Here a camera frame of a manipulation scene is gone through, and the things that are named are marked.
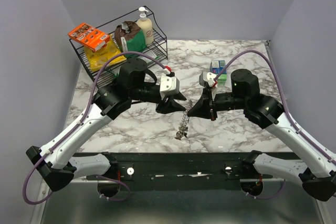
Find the lotion bottle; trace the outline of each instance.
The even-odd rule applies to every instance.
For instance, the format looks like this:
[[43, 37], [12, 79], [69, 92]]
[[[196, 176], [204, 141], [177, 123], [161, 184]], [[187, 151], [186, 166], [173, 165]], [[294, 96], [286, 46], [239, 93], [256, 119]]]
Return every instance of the lotion bottle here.
[[148, 12], [148, 10], [146, 10], [145, 7], [140, 7], [139, 11], [141, 12], [141, 14], [136, 24], [143, 31], [143, 35], [145, 36], [146, 45], [149, 45], [154, 40], [153, 24], [152, 24], [152, 21], [146, 16], [146, 12]]

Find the marble surface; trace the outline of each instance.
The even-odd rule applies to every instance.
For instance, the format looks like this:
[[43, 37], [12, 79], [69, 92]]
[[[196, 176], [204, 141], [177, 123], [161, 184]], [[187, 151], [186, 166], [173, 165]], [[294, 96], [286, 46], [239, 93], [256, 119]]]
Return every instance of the marble surface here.
[[[232, 40], [169, 40], [169, 65], [180, 80], [180, 90], [194, 104], [202, 87], [198, 76], [209, 68], [211, 59], [228, 62], [234, 55], [246, 49], [256, 49], [266, 54], [262, 41]], [[228, 80], [219, 90], [230, 90], [230, 73], [247, 68], [259, 78], [260, 91], [277, 97], [278, 90], [268, 65], [258, 55], [246, 54], [228, 69]], [[160, 68], [151, 70], [160, 76]], [[92, 81], [81, 69], [73, 97], [68, 124], [86, 107]], [[186, 106], [187, 101], [180, 101]], [[219, 112], [214, 122], [190, 118], [188, 138], [175, 139], [182, 112], [161, 115], [155, 112], [155, 104], [133, 105], [115, 121], [99, 130], [79, 151], [83, 152], [263, 152], [290, 151], [280, 140], [249, 122], [242, 111]]]

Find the white pump head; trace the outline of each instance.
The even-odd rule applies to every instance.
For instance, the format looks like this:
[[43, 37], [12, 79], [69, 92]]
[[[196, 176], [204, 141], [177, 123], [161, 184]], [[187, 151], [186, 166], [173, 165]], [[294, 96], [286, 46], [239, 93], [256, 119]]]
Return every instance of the white pump head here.
[[148, 12], [148, 10], [146, 10], [145, 7], [142, 6], [139, 8], [139, 11], [141, 12], [140, 20], [145, 21], [147, 19], [146, 12]]

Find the yellow snack package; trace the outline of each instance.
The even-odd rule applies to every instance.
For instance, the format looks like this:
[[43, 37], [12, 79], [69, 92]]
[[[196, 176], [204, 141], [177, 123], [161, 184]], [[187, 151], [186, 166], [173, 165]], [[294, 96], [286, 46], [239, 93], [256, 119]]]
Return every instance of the yellow snack package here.
[[[119, 48], [115, 45], [111, 35], [110, 37], [110, 41], [96, 52], [92, 52], [90, 48], [84, 46], [84, 52], [89, 60], [91, 71], [98, 71], [105, 64], [105, 62], [107, 62], [113, 56], [121, 53]], [[126, 57], [119, 56], [117, 59], [111, 61], [109, 66], [120, 63], [124, 60], [126, 60]]]

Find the chain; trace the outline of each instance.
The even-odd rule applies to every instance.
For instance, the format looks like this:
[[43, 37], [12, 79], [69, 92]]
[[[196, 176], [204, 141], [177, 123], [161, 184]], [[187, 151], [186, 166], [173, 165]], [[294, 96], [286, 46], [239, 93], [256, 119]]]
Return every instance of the chain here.
[[192, 100], [188, 101], [188, 105], [187, 108], [185, 109], [185, 111], [183, 112], [183, 116], [182, 116], [182, 121], [178, 127], [178, 132], [176, 133], [176, 137], [175, 139], [181, 140], [182, 137], [187, 137], [187, 131], [188, 131], [188, 127], [187, 124], [189, 122], [189, 117], [188, 117], [188, 111], [193, 107], [193, 102]]

